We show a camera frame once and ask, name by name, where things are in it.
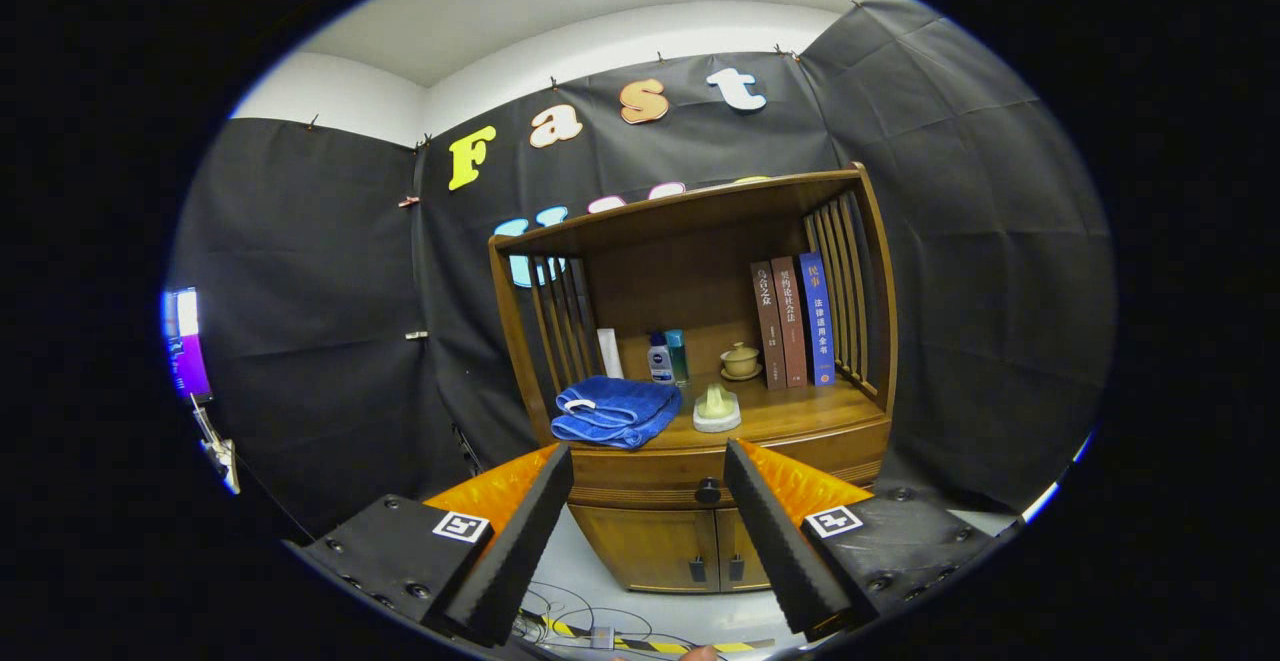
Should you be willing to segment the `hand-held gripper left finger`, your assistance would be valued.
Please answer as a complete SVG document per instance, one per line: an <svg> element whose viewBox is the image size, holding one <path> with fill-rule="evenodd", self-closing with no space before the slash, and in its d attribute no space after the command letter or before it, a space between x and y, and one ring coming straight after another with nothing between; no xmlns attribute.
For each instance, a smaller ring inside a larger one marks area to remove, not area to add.
<svg viewBox="0 0 1280 661"><path fill-rule="evenodd" d="M408 623L502 646L572 487L571 448L550 445L425 501L387 494L300 559Z"/></svg>

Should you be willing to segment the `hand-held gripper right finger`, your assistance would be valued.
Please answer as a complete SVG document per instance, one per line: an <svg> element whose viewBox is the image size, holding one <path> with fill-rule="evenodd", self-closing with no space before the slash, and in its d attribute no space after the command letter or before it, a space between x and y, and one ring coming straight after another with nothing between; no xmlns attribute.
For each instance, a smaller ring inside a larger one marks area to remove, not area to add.
<svg viewBox="0 0 1280 661"><path fill-rule="evenodd" d="M1001 546L915 489L874 494L745 439L727 443L724 480L790 629L809 641L914 608Z"/></svg>

